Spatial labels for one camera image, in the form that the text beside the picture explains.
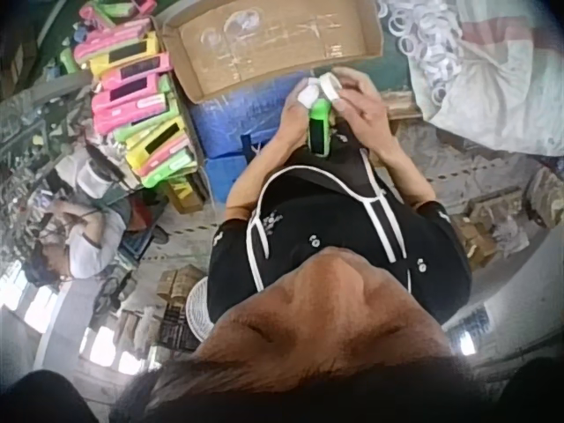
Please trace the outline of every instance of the white shirt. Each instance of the white shirt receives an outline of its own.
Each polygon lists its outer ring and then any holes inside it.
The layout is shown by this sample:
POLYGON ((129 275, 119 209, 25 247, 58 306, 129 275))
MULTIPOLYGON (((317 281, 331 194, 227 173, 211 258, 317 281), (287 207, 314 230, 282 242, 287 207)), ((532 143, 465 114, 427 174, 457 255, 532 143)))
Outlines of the white shirt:
POLYGON ((67 240, 71 276, 86 279, 106 269, 117 253, 126 228, 117 212, 104 210, 104 229, 100 246, 96 246, 84 237, 84 226, 74 226, 67 240))

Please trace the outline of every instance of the blue crate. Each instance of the blue crate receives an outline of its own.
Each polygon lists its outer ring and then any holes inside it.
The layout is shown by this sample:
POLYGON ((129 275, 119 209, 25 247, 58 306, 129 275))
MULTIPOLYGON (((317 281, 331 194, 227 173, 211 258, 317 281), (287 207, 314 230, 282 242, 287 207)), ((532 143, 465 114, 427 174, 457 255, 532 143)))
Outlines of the blue crate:
POLYGON ((211 194, 220 203, 227 201, 229 191, 237 178, 247 167, 247 160, 241 154, 208 159, 204 170, 210 179, 211 194))
POLYGON ((209 159, 242 152, 241 136, 254 145, 271 140, 280 125, 287 95, 309 71, 242 88, 190 107, 200 143, 209 159))

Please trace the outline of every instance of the white stripe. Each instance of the white stripe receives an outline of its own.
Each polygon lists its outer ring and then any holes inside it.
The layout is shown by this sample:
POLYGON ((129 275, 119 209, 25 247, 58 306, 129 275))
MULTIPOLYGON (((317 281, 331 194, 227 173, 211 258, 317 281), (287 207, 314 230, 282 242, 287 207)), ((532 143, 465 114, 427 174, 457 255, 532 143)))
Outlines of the white stripe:
POLYGON ((386 213, 386 216, 390 221, 391 228, 394 231, 394 235, 397 238, 399 247, 402 249, 402 255, 404 258, 407 258, 407 251, 405 251, 404 236, 402 235, 402 230, 400 229, 399 224, 397 223, 396 215, 391 210, 390 203, 388 203, 388 199, 386 197, 383 197, 380 204, 382 205, 382 208, 384 209, 384 213, 386 213))
POLYGON ((271 255, 271 251, 268 246, 268 238, 266 237, 266 232, 264 231, 263 222, 261 218, 256 218, 256 229, 258 230, 258 236, 263 244, 264 258, 268 258, 271 255))
POLYGON ((260 293, 264 289, 263 280, 261 279, 261 273, 258 270, 255 259, 255 251, 253 250, 252 241, 252 231, 253 231, 254 220, 252 219, 247 226, 247 257, 249 258, 250 271, 253 274, 253 279, 255 280, 256 290, 260 293))
POLYGON ((370 181, 370 185, 372 185, 372 189, 375 193, 381 196, 381 204, 382 208, 384 209, 384 213, 386 213, 386 217, 390 221, 390 225, 392 230, 394 231, 394 235, 397 238, 397 242, 399 243, 399 247, 402 250, 403 258, 407 258, 407 252, 405 251, 405 243, 404 243, 404 236, 402 235, 402 230, 397 223, 396 215, 391 210, 390 204, 388 203, 388 199, 382 194, 382 188, 376 182, 376 178, 374 176, 374 169, 370 164, 370 160, 368 159, 367 153, 364 150, 360 150, 360 155, 362 156, 362 161, 364 162, 364 167, 367 170, 368 180, 370 181))
POLYGON ((368 180, 370 181, 370 185, 372 185, 372 189, 376 193, 377 196, 382 195, 382 188, 376 182, 376 178, 374 177, 374 169, 370 164, 370 160, 368 159, 367 153, 364 150, 360 150, 360 156, 362 156, 362 161, 364 162, 364 168, 367 171, 368 180))
POLYGON ((329 172, 326 172, 322 169, 318 169, 317 167, 311 167, 311 166, 303 166, 303 165, 296 165, 296 166, 290 166, 287 167, 285 169, 279 170, 276 174, 274 174, 273 176, 270 177, 270 179, 264 184, 263 190, 261 192, 260 197, 258 198, 258 204, 256 205, 256 210, 257 210, 257 214, 258 216, 260 216, 260 211, 261 211, 261 207, 263 204, 263 197, 264 197, 264 192, 266 191, 266 189, 268 188, 268 186, 272 183, 272 181, 274 181, 274 179, 278 178, 279 176, 281 176, 282 174, 285 174, 287 172, 290 172, 291 170, 294 169, 305 169, 305 170, 311 170, 313 172, 317 172, 318 174, 323 174, 325 176, 327 176, 328 178, 332 179, 333 181, 335 181, 349 196, 351 196, 352 198, 354 198, 357 201, 360 201, 361 203, 364 203, 365 201, 369 201, 370 203, 373 203, 374 201, 378 201, 380 199, 382 199, 382 196, 377 196, 377 197, 363 197, 363 196, 359 196, 356 192, 352 191, 349 187, 347 187, 340 179, 338 179, 336 176, 334 176, 333 174, 330 174, 329 172))
POLYGON ((388 260, 390 260, 390 263, 395 263, 396 255, 394 254, 394 250, 392 249, 390 245, 390 241, 386 236, 386 231, 384 231, 384 228, 382 227, 382 223, 380 223, 380 220, 376 216, 376 212, 374 211, 374 208, 369 202, 362 202, 362 203, 364 204, 364 208, 367 209, 368 217, 370 218, 370 220, 372 220, 372 225, 374 225, 374 228, 378 233, 378 236, 380 237, 380 241, 382 241, 382 245, 386 250, 386 255, 388 256, 388 260))

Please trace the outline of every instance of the black t-shirt with white trim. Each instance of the black t-shirt with white trim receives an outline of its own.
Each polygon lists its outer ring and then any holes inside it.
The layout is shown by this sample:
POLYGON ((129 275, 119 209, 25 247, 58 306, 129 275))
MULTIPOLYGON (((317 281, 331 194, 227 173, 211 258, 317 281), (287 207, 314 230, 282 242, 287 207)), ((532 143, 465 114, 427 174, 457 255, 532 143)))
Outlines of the black t-shirt with white trim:
MULTIPOLYGON (((439 203, 414 211, 384 190, 407 250, 407 259, 394 264, 362 204, 294 176, 280 176, 263 200, 261 217, 270 256, 266 260, 256 254, 256 260, 264 287, 325 247, 346 248, 388 270, 405 287, 409 269, 412 295, 439 323, 446 322, 468 301, 471 288, 470 266, 449 216, 439 203)), ((214 237, 208 278, 213 322, 256 293, 247 256, 247 225, 244 220, 228 220, 214 237)))

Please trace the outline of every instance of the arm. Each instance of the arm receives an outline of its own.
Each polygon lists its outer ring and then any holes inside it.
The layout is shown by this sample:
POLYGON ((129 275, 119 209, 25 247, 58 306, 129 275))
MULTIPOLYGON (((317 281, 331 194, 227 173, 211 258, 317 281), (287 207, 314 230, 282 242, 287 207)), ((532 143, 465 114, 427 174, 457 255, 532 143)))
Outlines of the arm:
POLYGON ((84 234, 95 244, 100 244, 104 232, 104 215, 101 211, 82 204, 69 203, 57 200, 51 205, 51 210, 56 215, 63 213, 76 216, 85 222, 84 234))
POLYGON ((251 161, 229 192, 225 220, 249 220, 268 177, 284 166, 292 153, 305 144, 308 134, 308 110, 298 101, 298 94, 308 81, 302 80, 288 95, 280 128, 274 138, 251 161))
POLYGON ((335 68, 333 72, 344 87, 339 92, 341 100, 334 101, 333 107, 348 121, 359 141, 388 169, 404 202, 417 209, 435 201, 433 187, 392 136, 386 106, 370 78, 348 68, 335 68))
POLYGON ((249 220, 266 180, 286 163, 292 152, 278 134, 263 148, 231 188, 226 202, 226 220, 249 220))

